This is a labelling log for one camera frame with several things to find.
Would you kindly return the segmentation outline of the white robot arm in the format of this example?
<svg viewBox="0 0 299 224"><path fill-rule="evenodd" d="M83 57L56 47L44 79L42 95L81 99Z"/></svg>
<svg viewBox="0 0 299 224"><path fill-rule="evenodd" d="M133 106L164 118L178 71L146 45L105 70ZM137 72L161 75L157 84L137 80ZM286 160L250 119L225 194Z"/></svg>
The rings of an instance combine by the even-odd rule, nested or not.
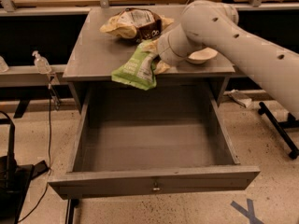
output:
<svg viewBox="0 0 299 224"><path fill-rule="evenodd" d="M157 40L162 61L177 65L206 46L235 64L299 119L299 54L241 29L221 3L195 1Z"/></svg>

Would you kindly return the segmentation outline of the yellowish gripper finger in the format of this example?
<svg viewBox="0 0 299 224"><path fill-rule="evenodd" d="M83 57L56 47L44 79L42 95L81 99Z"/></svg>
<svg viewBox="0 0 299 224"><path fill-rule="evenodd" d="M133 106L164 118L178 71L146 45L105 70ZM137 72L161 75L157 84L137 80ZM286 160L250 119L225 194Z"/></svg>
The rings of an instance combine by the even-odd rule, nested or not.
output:
<svg viewBox="0 0 299 224"><path fill-rule="evenodd" d="M157 62L154 68L154 74L159 75L167 70L169 70L171 66L163 61Z"/></svg>
<svg viewBox="0 0 299 224"><path fill-rule="evenodd" d="M140 46L145 52L158 53L158 40L145 40Z"/></svg>

